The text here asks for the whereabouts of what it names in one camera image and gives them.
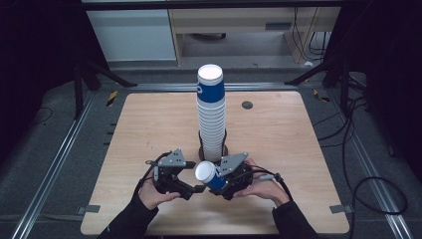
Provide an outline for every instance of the white wall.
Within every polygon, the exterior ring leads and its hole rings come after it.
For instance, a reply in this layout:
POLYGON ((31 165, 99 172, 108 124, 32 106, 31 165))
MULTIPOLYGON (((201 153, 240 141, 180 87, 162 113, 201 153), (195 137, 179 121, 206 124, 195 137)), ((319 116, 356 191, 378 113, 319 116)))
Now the white wall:
MULTIPOLYGON (((129 1, 136 0, 83 0, 129 1)), ((89 11, 88 16, 108 62, 176 61, 167 10, 89 11)))

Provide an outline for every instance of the human arm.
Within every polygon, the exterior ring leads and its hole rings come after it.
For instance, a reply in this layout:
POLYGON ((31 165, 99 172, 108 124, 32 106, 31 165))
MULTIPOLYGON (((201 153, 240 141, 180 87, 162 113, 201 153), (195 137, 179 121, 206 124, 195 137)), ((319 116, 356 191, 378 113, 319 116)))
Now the human arm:
MULTIPOLYGON (((257 166, 251 158, 245 161, 253 168, 257 166)), ((273 210, 273 218, 281 239, 319 238, 296 202, 289 198, 286 191, 274 179, 259 179, 263 174, 265 173, 254 173, 252 184, 233 196, 236 198, 256 195, 263 199, 271 199, 277 207, 273 210)))
POLYGON ((142 184, 138 194, 134 194, 127 206, 100 234, 99 239, 138 239, 141 238, 155 215, 158 205, 180 196, 178 192, 161 194, 153 185, 152 171, 142 184))

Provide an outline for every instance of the table top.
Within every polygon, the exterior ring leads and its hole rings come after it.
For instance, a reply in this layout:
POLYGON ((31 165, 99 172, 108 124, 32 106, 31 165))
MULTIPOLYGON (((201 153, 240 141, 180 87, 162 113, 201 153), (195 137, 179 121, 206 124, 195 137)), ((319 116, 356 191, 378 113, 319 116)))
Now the table top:
MULTIPOLYGON (((258 165, 279 172, 318 233, 345 233, 340 204, 302 97, 297 92, 227 92, 226 145, 229 153, 249 152, 258 165), (250 110, 242 102, 252 102, 250 110)), ((100 234, 129 202, 147 160, 180 147, 185 159, 200 162, 196 93, 131 94, 127 97, 81 227, 100 234)), ((194 169, 180 180, 197 185, 194 169)), ((158 206, 147 235, 278 234, 271 200, 255 196, 231 201, 206 189, 186 201, 158 206)))

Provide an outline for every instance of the blue and white cup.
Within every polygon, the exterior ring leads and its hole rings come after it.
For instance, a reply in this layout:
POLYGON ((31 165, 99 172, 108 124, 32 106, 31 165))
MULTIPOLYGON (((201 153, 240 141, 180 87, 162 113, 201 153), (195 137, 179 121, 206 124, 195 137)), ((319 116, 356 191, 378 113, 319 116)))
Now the blue and white cup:
POLYGON ((226 129, 223 70, 219 66, 205 65, 198 70, 196 103, 204 159, 218 161, 226 129))
POLYGON ((220 177, 218 167, 210 161, 202 161, 196 166, 196 179, 211 189, 221 189, 226 185, 226 179, 220 177))

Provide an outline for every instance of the stack of paper cups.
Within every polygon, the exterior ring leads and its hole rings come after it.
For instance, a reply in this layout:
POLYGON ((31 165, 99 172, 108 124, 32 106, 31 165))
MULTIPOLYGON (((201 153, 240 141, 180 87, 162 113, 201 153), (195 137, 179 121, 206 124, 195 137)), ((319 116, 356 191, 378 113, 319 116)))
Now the stack of paper cups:
POLYGON ((198 70, 197 99, 199 134, 204 159, 220 160, 226 129, 226 98, 223 70, 216 65, 205 65, 198 70))

